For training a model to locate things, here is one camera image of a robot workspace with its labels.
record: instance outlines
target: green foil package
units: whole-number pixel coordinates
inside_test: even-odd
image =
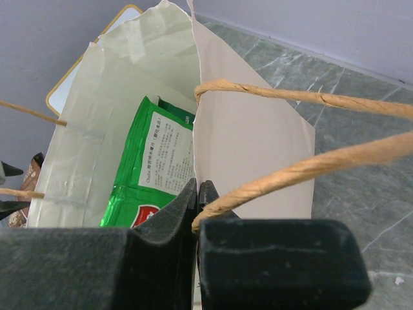
[[[194,177],[192,125],[183,119],[182,114],[175,116],[143,99],[126,138],[101,227],[139,225]]]
[[[177,118],[180,118],[187,124],[192,125],[195,121],[195,115],[181,108],[175,107],[174,105],[171,105],[169,102],[163,101],[161,98],[159,98],[157,105],[159,108],[162,108],[172,113],[174,116],[176,116]]]

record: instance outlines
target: paper bag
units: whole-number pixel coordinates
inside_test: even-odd
[[[144,96],[189,112],[197,182],[225,194],[314,154],[314,129],[281,99],[194,89],[226,78],[269,85],[226,43],[178,6],[162,1],[91,43],[76,74],[37,183],[29,227],[97,227],[126,135]],[[236,209],[242,218],[309,218],[313,181]]]

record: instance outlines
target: gray marble tile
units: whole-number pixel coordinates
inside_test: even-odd
[[[203,16],[199,16],[197,14],[196,14],[196,19],[197,21],[199,21],[202,25],[206,26],[207,28],[211,25],[217,25],[216,21],[203,17]]]
[[[413,92],[206,20],[273,87],[413,104]],[[289,101],[316,128],[316,153],[413,130],[376,114]],[[360,309],[412,309],[413,156],[318,178],[313,218],[345,223],[365,259],[374,292]]]

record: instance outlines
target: brown twine handle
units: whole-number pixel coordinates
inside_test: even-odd
[[[201,96],[213,91],[245,92],[268,98],[281,98],[291,100],[309,101],[322,105],[342,109],[356,110],[360,112],[378,113],[400,118],[413,119],[413,106],[404,103],[390,103],[386,101],[369,100],[348,96],[324,94],[321,92],[301,92],[297,90],[268,89],[247,84],[237,84],[225,79],[217,79],[201,84],[195,89],[195,95],[199,104]]]
[[[41,192],[32,192],[32,191],[17,191],[15,189],[0,189],[0,195],[10,195],[24,198],[39,198],[43,199],[45,194]]]
[[[398,116],[413,119],[413,106],[403,103],[388,103],[348,96],[337,96],[315,92],[300,92],[259,88],[252,85],[232,83],[224,79],[203,83],[196,88],[199,104],[201,95],[209,90],[246,92],[268,98],[311,101],[343,109]],[[198,232],[201,220],[226,213],[243,203],[270,192],[283,189],[334,171],[361,165],[378,165],[413,153],[413,132],[392,136],[360,145],[332,150],[312,158],[299,161],[268,176],[246,183],[238,189],[207,205],[192,223],[192,231]]]
[[[59,119],[51,118],[50,116],[44,115],[42,113],[38,113],[38,112],[33,111],[33,110],[30,110],[29,108],[20,107],[19,105],[14,105],[13,103],[5,102],[3,100],[0,100],[0,105],[2,105],[4,107],[7,107],[7,108],[10,108],[10,109],[21,111],[23,113],[33,115],[37,118],[44,119],[45,121],[55,123],[56,125],[61,125],[61,126],[66,126],[67,125],[66,121],[61,121]]]
[[[207,205],[192,222],[192,231],[199,230],[200,221],[226,213],[243,203],[318,176],[362,165],[388,163],[413,153],[413,132],[407,132],[369,143],[343,147],[306,160],[268,176],[246,183]]]

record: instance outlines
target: red logo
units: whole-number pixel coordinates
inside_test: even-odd
[[[147,219],[149,219],[152,215],[154,215],[160,209],[155,205],[140,205],[137,210],[137,214],[135,220],[132,222],[130,228],[135,228],[140,223],[143,223]]]

